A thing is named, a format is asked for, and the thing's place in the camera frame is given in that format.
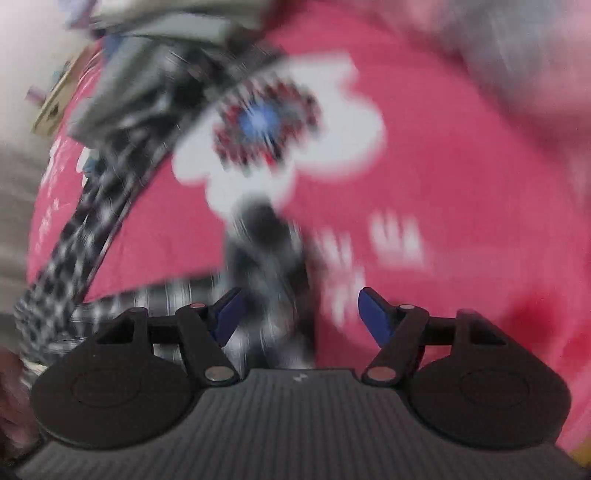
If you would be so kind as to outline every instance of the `circular pad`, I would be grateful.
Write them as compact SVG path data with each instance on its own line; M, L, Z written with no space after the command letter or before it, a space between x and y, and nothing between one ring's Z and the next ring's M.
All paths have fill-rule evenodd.
M410 382L410 404L429 427L472 447L555 441L570 407L566 385L533 356L499 354L482 362L452 353L427 365Z
M121 448L164 433L188 409L191 385L177 365L115 351L88 362L77 350L33 386L35 416L50 436L79 448Z

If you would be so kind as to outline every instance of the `white flower print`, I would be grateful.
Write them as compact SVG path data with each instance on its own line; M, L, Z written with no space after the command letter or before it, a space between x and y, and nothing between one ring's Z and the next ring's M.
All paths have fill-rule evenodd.
M369 217L369 239L379 262L388 268L426 267L423 237L417 219L402 218L393 212L375 212Z
M49 230L51 229L51 221L53 219L53 213L57 212L60 209L60 201L58 199L54 199L52 203L47 206L45 214L41 219L41 225L39 226L39 233L37 237L37 242L35 243L35 253L38 254L41 251L41 247L43 246L43 242Z
M53 174L53 167L56 163L56 153L57 153L57 150L60 148L60 144L61 144L61 138L57 138L56 141L53 142L53 145L51 146L51 148L49 150L49 162L47 163L47 168L45 170L45 173L41 177L41 185L42 186L47 183L47 180L49 180L49 178Z
M76 171L78 173L82 173L84 171L84 165L86 165L86 162L90 158L91 152L92 152L92 150L90 148L84 147L84 149L82 150L82 153L80 153L80 157L78 157L78 162L76 163ZM82 175L82 187L83 188L84 188L84 185L86 185L87 181L88 181L88 177L86 177L86 175Z
M340 330L348 318L357 314L357 298L365 284L365 269L355 261L351 236L325 230L315 236L320 260L326 270L322 275L321 310Z
M281 165L264 161L245 172L232 164L224 168L215 148L215 134L225 100L201 117L192 132L179 143L173 158L174 175L180 183L206 182L207 202L217 215L227 218L247 195L265 196L275 208L286 204L296 185L298 171L326 180L343 179L367 169L384 144L384 123L379 109L350 87L357 69L348 54L333 53L287 58L257 74L227 95L248 98L255 82L291 82L309 92L317 102L318 131L297 136L281 151ZM279 118L269 109L245 109L248 125L235 122L245 135L262 135L277 128Z

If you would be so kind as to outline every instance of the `clothing pile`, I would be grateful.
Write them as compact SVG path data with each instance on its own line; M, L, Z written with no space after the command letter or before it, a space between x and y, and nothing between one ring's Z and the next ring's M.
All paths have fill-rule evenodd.
M70 125L70 136L93 149L92 173L48 264L15 306L29 386L39 365L50 365L127 308L170 315L189 303L212 303L235 286L251 305L226 346L237 370L312 366L311 329L300 328L311 312L300 234L264 200L245 205L229 223L221 272L82 303L134 200L177 140L205 107L281 56L253 42L252 27L261 25L269 2L240 4L240 15L232 13L235 2L208 7L215 3L215 16L176 11L114 26L124 40ZM178 357L165 346L155 352Z

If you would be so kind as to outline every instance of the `blue flower center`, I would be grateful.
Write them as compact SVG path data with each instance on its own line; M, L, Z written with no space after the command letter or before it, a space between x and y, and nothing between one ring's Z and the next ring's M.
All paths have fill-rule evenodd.
M249 140L274 137L281 123L279 115L272 105L260 103L249 106L243 111L238 122Z

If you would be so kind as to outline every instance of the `ribbed gray surface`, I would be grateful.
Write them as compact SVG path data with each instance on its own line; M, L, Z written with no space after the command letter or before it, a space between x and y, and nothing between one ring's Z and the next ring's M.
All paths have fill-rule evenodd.
M580 480L551 445L481 452L424 428L396 393L349 371L253 371L209 390L181 425L116 452L52 443L23 480Z

